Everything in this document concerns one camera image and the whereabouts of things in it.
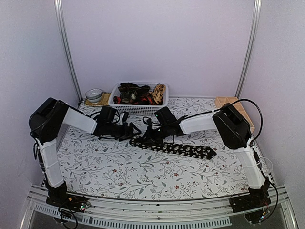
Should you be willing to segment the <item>white plastic basket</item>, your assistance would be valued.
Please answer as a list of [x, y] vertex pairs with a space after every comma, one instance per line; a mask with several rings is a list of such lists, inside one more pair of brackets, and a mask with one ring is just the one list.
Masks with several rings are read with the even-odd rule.
[[110, 107], [115, 108], [120, 114], [124, 111], [129, 112], [131, 115], [154, 115], [156, 111], [159, 109], [166, 107], [168, 105], [169, 101], [169, 86], [168, 84], [164, 83], [165, 85], [165, 90], [163, 93], [163, 103], [161, 105], [133, 105], [133, 104], [115, 104], [114, 103], [114, 97], [120, 96], [120, 91], [119, 91], [119, 86], [121, 82], [117, 83], [108, 100], [108, 105]]

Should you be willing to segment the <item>black white floral tie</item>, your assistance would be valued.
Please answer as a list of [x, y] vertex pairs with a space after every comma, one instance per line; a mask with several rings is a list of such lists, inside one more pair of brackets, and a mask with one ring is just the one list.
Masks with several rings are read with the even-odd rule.
[[167, 154], [182, 155], [198, 159], [210, 160], [217, 155], [217, 153], [212, 148], [207, 146], [182, 145], [176, 143], [145, 143], [139, 137], [131, 139], [129, 144], [133, 147], [138, 147], [141, 149], [147, 149]]

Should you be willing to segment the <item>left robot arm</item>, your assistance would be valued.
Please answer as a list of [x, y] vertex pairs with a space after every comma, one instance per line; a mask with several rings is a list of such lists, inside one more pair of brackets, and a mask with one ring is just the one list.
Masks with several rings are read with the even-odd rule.
[[119, 112], [109, 106], [100, 111], [85, 114], [69, 104], [48, 98], [29, 118], [30, 136], [34, 139], [34, 157], [39, 161], [48, 190], [47, 203], [54, 206], [76, 206], [87, 202], [86, 197], [73, 197], [67, 192], [67, 185], [58, 160], [58, 138], [64, 137], [62, 130], [78, 129], [99, 139], [124, 141], [141, 134], [141, 130], [129, 123], [128, 112]]

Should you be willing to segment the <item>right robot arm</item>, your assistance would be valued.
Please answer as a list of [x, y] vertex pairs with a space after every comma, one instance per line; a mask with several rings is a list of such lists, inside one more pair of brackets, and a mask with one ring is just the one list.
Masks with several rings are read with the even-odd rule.
[[169, 108], [164, 107], [155, 112], [155, 116], [160, 127], [154, 128], [152, 122], [147, 121], [147, 130], [142, 138], [143, 144], [151, 147], [162, 146], [163, 140], [169, 136], [216, 129], [224, 145], [235, 150], [248, 179], [249, 194], [230, 198], [233, 211], [240, 212], [271, 204], [268, 189], [275, 185], [263, 172], [261, 159], [254, 149], [255, 139], [252, 138], [250, 124], [234, 104], [226, 103], [219, 109], [180, 119], [176, 119]]

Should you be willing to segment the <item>red navy striped tie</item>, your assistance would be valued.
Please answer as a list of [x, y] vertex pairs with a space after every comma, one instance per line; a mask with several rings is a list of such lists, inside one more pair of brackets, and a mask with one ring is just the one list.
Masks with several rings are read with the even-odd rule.
[[114, 104], [120, 105], [156, 105], [155, 101], [149, 96], [142, 96], [132, 99], [130, 96], [115, 96], [113, 98]]

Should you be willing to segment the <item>dark floral brown tie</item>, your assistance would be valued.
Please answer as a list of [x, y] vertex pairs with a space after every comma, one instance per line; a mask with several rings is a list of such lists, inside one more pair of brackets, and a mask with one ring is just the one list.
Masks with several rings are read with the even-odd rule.
[[118, 90], [120, 92], [120, 95], [130, 96], [132, 99], [136, 99], [138, 97], [148, 96], [150, 86], [138, 86], [134, 83], [121, 83], [118, 87]]

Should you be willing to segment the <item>woven bamboo mat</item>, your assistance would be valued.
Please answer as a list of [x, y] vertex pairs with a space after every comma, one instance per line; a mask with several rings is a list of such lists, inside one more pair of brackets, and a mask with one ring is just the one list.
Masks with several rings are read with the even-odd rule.
[[105, 106], [108, 105], [108, 100], [110, 98], [111, 93], [103, 92], [100, 97], [94, 100], [85, 99], [84, 104], [86, 106]]

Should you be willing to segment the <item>yellow beetle print tie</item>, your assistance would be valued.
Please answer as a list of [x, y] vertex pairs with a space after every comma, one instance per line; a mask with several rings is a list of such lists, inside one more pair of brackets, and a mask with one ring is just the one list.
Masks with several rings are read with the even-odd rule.
[[154, 91], [152, 92], [152, 98], [156, 105], [161, 105], [163, 103], [163, 94], [166, 90], [164, 84], [157, 84]]

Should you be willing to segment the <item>patterned ceramic bowl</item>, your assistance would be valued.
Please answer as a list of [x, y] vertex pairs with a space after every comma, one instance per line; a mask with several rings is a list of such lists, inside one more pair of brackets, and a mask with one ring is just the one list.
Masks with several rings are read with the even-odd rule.
[[90, 89], [85, 93], [85, 96], [90, 103], [98, 103], [102, 99], [102, 90], [99, 88]]

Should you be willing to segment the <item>wooden divided box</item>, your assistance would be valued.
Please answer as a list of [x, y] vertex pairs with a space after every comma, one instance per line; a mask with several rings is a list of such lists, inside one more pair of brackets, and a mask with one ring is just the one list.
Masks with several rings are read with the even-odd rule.
[[[233, 102], [235, 102], [237, 100], [238, 100], [237, 97], [221, 97], [221, 96], [218, 96], [215, 99], [215, 105], [216, 105], [217, 108], [221, 108], [223, 105], [225, 105], [227, 103], [231, 103], [232, 104]], [[253, 125], [249, 115], [247, 114], [246, 110], [242, 106], [241, 102], [238, 102], [238, 103], [234, 104], [234, 107], [240, 112], [240, 114], [250, 124], [250, 131], [251, 131], [251, 133], [253, 133], [254, 130], [255, 130], [255, 126]]]

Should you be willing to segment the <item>clear plastic cup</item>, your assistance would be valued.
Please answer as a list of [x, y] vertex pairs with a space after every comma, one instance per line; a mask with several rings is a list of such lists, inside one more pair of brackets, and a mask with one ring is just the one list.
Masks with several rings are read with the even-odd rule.
[[262, 165], [261, 170], [266, 176], [270, 175], [274, 168], [272, 161], [267, 157], [261, 157], [260, 160]]

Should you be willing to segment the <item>front aluminium rail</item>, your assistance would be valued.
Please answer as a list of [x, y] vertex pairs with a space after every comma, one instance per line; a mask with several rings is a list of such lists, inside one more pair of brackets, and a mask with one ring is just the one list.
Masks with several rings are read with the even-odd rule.
[[256, 208], [233, 212], [230, 198], [177, 201], [144, 201], [89, 197], [91, 207], [74, 218], [61, 217], [46, 203], [47, 189], [34, 185], [26, 199], [22, 229], [296, 229], [285, 187], [269, 189], [271, 204], [266, 221], [252, 223], [263, 211]]

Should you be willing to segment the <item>left aluminium frame post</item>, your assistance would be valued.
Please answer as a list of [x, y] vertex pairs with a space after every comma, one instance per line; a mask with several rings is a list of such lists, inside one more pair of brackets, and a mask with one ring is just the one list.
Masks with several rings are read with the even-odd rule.
[[54, 7], [55, 7], [55, 13], [57, 17], [57, 22], [58, 22], [58, 27], [59, 27], [59, 32], [63, 44], [63, 50], [64, 54], [67, 60], [67, 65], [68, 69], [70, 72], [73, 88], [76, 92], [78, 101], [81, 102], [83, 100], [83, 96], [81, 93], [81, 88], [77, 79], [75, 67], [73, 64], [73, 59], [70, 51], [70, 46], [69, 46], [69, 41], [68, 41], [68, 36], [66, 32], [66, 26], [65, 26], [65, 21], [64, 21], [64, 14], [63, 14], [63, 8], [62, 8], [62, 1], [61, 0], [55, 0], [54, 1]]

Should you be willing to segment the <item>aluminium frame post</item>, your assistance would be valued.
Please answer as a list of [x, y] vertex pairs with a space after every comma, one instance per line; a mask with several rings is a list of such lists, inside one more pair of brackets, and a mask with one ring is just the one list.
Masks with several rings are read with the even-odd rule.
[[255, 0], [248, 44], [247, 44], [247, 48], [246, 48], [246, 53], [245, 53], [244, 62], [242, 65], [240, 78], [239, 78], [237, 89], [235, 92], [235, 97], [238, 97], [238, 98], [242, 94], [244, 83], [246, 81], [247, 72], [248, 72], [248, 69], [250, 66], [252, 52], [254, 49], [254, 43], [255, 43], [258, 27], [259, 27], [261, 7], [262, 7], [262, 0]]
[[54, 7], [55, 7], [55, 13], [57, 17], [57, 22], [58, 22], [58, 27], [59, 27], [59, 32], [63, 44], [63, 50], [64, 54], [67, 60], [67, 65], [68, 69], [70, 72], [73, 88], [76, 92], [78, 101], [81, 102], [83, 100], [83, 96], [81, 93], [81, 88], [77, 79], [75, 67], [73, 64], [73, 59], [70, 51], [70, 46], [69, 46], [69, 41], [68, 41], [68, 36], [66, 32], [66, 26], [65, 26], [65, 21], [64, 21], [64, 14], [63, 14], [63, 8], [62, 8], [62, 1], [61, 0], [55, 0], [54, 1]]

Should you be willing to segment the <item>right aluminium frame post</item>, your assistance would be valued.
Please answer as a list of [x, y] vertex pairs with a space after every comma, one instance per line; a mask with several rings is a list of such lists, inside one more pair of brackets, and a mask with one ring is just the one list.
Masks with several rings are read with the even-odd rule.
[[240, 78], [239, 78], [237, 89], [235, 92], [235, 97], [238, 97], [238, 98], [242, 94], [244, 83], [246, 81], [247, 72], [248, 72], [248, 69], [250, 66], [252, 52], [254, 49], [254, 43], [255, 43], [258, 27], [259, 27], [261, 7], [262, 7], [262, 0], [255, 0], [248, 44], [247, 44], [247, 48], [246, 48], [246, 53], [245, 53], [244, 62], [242, 65]]

